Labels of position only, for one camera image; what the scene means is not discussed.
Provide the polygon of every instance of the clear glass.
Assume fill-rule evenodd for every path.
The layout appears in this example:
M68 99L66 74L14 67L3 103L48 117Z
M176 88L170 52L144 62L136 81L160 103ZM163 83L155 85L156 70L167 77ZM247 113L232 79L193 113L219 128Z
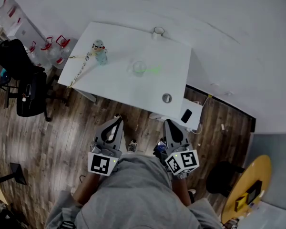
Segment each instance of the clear glass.
M136 77L142 77L146 71L146 64L143 61L137 61L133 64L133 74Z

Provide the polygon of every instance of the black office chair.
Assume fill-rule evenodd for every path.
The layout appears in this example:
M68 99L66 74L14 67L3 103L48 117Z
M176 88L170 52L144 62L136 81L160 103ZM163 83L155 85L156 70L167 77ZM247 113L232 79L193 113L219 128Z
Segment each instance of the black office chair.
M232 190L230 183L234 173L243 173L244 170L244 168L234 166L227 161L218 163L206 179L206 190L212 194L220 193L228 197Z
M46 121L50 121L47 116L46 99L66 102L62 97L47 95L51 84L58 77L54 76L49 84L46 84L47 75L43 72L44 68L32 64L21 41L15 39L0 44L0 65L13 79L20 81L17 93L11 93L11 87L7 86L5 98L5 107L9 106L9 99L17 98L17 115L29 117L44 112Z

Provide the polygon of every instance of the smartphone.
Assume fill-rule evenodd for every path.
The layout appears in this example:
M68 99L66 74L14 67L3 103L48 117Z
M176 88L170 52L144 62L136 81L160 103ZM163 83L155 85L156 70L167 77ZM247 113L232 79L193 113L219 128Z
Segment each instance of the smartphone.
M181 120L184 122L184 123L187 123L187 121L189 120L189 118L191 117L192 115L192 111L187 109L185 111L185 114L182 116Z

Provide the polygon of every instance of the figurine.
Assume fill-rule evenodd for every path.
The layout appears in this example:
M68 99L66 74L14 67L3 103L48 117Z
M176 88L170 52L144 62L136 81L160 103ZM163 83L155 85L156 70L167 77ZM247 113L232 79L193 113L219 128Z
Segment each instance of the figurine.
M107 63L107 49L104 47L104 43L101 40L95 40L92 46L92 55L95 56L97 62L100 65Z

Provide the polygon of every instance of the table leg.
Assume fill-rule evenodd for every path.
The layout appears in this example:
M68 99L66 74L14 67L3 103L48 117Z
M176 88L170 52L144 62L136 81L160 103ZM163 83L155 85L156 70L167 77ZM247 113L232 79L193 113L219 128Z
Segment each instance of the table leg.
M86 98L88 98L90 101L92 101L92 102L96 102L96 97L95 96L93 96L92 94L90 94L90 93L87 93L87 92L84 92L84 91L81 91L81 90L77 90L77 89L75 89L76 91L78 91L80 94L82 94L82 95L84 95Z
M158 119L158 118L161 118L163 115L161 115L161 114L156 114L156 113L151 113L150 115L149 115L149 118L150 119Z

